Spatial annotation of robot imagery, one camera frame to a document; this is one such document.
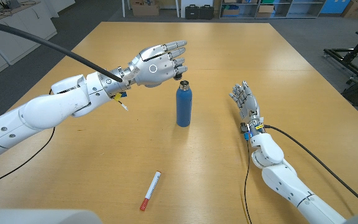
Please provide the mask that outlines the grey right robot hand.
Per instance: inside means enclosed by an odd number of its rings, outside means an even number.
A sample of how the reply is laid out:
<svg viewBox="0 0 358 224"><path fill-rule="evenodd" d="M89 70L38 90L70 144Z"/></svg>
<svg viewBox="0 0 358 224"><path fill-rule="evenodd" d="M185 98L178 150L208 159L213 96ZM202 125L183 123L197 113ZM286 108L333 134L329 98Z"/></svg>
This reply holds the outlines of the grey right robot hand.
<svg viewBox="0 0 358 224"><path fill-rule="evenodd" d="M229 96L239 108L239 115L243 122L250 125L259 125L263 119L260 117L260 108L246 81L235 84Z"/></svg>

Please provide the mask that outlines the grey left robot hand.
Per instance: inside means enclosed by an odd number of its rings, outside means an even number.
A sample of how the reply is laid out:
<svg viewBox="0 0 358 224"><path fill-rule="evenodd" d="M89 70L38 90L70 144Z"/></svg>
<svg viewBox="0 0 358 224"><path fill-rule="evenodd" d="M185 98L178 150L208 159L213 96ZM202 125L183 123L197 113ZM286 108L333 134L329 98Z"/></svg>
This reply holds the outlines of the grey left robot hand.
<svg viewBox="0 0 358 224"><path fill-rule="evenodd" d="M186 44L186 40L178 40L141 50L129 62L129 73L124 75L124 79L149 88L171 78L181 79L182 73L188 70L188 67L183 65L185 59L180 57L185 53Z"/></svg>

